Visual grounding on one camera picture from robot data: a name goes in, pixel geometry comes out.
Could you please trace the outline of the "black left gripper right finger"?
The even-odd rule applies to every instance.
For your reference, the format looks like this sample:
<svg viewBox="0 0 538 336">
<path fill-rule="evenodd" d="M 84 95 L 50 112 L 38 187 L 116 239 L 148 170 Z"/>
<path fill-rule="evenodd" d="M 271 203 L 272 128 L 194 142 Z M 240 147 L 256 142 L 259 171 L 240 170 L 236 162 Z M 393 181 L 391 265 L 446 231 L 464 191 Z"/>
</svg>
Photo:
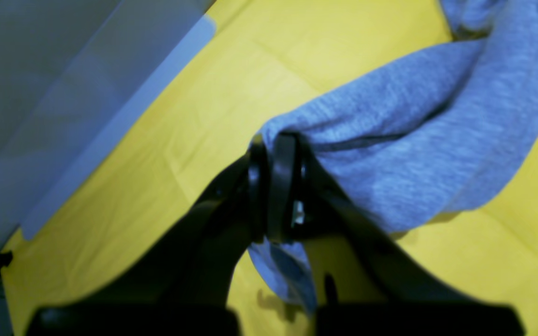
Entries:
<svg viewBox="0 0 538 336">
<path fill-rule="evenodd" d="M 324 272 L 315 289 L 326 303 L 316 310 L 318 336 L 523 336 L 510 306 L 486 304 L 436 279 L 367 219 L 292 133 L 269 150 L 267 239 L 275 244 L 338 238 L 352 264 L 343 302 L 337 279 Z"/>
</svg>

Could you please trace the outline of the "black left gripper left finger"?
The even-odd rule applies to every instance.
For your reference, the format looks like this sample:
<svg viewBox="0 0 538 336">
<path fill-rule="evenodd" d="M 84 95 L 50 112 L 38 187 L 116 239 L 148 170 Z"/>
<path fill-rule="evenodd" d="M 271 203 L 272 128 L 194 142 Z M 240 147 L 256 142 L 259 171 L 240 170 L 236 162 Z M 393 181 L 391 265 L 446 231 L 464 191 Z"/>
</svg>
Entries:
<svg viewBox="0 0 538 336">
<path fill-rule="evenodd" d="M 244 251 L 263 239 L 266 170 L 257 135 L 134 265 L 81 300 L 38 309 L 28 336 L 239 336 L 227 295 Z"/>
</svg>

